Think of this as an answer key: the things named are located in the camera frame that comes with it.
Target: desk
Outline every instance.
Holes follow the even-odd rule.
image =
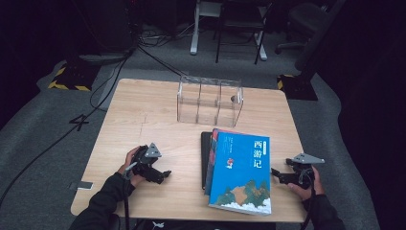
[[[120,80],[82,178],[93,182],[93,189],[77,192],[72,213],[78,215],[87,207],[129,150],[153,142],[163,155],[154,168],[172,173],[161,185],[144,182],[134,191],[129,198],[131,217],[303,222],[300,199],[273,176],[270,216],[208,207],[208,197],[201,189],[200,134],[214,127],[177,122],[177,88],[177,82]],[[236,127],[223,128],[270,136],[272,167],[284,173],[291,172],[284,159],[303,151],[286,98],[279,90],[244,88],[244,106]],[[117,213],[124,216],[122,203]]]
[[[219,3],[219,2],[205,2],[204,0],[196,1],[196,9],[195,9],[195,13],[194,13],[194,30],[193,30],[192,45],[191,45],[191,55],[197,54],[197,45],[199,42],[200,16],[219,17],[220,8],[221,8],[221,3]],[[257,37],[256,37],[257,44],[259,44],[261,36],[262,36],[262,33],[257,35]],[[265,50],[263,49],[263,45],[260,46],[259,56],[260,56],[261,60],[268,59],[268,57],[266,56]]]

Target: gray carpet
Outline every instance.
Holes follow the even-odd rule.
[[[152,55],[192,76],[242,80],[244,87],[277,89],[279,74],[297,74],[293,63],[298,51],[276,56],[273,50],[284,42],[284,34],[267,34],[264,40],[268,60],[254,65],[255,51],[225,48],[218,64],[212,32],[202,33],[196,56],[189,54],[191,38],[171,41],[162,47],[145,48]],[[0,192],[42,151],[62,137],[73,125],[69,121],[92,111],[107,95],[116,64],[103,66],[94,91],[48,89],[56,71],[38,82],[41,92],[0,130]],[[136,51],[124,65],[119,78],[176,81],[178,77],[151,57]],[[288,101],[299,136],[308,154],[326,159],[318,169],[331,203],[348,229],[379,229],[370,193],[340,136],[337,116],[340,102],[319,76],[312,84],[318,102]],[[107,108],[109,100],[102,107]],[[105,116],[95,111],[88,125],[73,130],[38,158],[15,182],[0,209],[0,229],[67,229],[75,218],[70,213],[75,192],[71,182],[80,181]],[[299,224],[281,223],[278,229],[299,229]]]

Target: clear acrylic box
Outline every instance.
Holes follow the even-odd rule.
[[[235,127],[243,105],[241,81],[183,76],[177,94],[177,120]]]

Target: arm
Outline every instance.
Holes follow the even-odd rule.
[[[93,195],[89,206],[76,217],[69,229],[108,229],[110,215],[116,211],[117,203],[124,199],[124,186],[126,185],[128,189],[128,195],[131,195],[135,187],[144,181],[140,175],[133,175],[130,183],[125,183],[126,181],[122,177],[137,149],[131,150],[126,155],[124,164],[107,178],[101,190]]]
[[[322,186],[319,172],[313,167],[314,171],[314,190],[316,196],[313,197],[310,210],[310,219],[315,230],[342,230],[346,229],[342,220],[338,218],[337,211],[328,201],[325,195],[325,189]],[[297,194],[303,201],[306,211],[309,211],[311,198],[311,188],[307,190],[289,183],[287,185],[293,193]]]

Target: hand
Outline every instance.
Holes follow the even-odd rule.
[[[119,168],[118,173],[123,174],[124,170],[131,164],[131,160],[132,157],[134,157],[135,152],[138,150],[139,147],[134,148],[133,150],[129,151],[128,154],[125,157],[125,162],[124,164]],[[130,183],[132,184],[132,186],[137,187],[138,184],[140,184],[141,182],[143,182],[144,180],[146,180],[145,178],[143,178],[142,176],[136,174],[133,175],[131,172],[131,179],[130,179]]]
[[[312,168],[314,171],[314,190],[316,191],[316,195],[323,195],[325,193],[325,189],[323,189],[319,172],[313,166],[312,166]],[[293,193],[298,195],[302,200],[307,200],[311,197],[311,188],[310,187],[308,189],[304,190],[300,186],[295,185],[293,183],[289,183],[289,184],[287,184],[287,186],[290,188],[290,190]]]

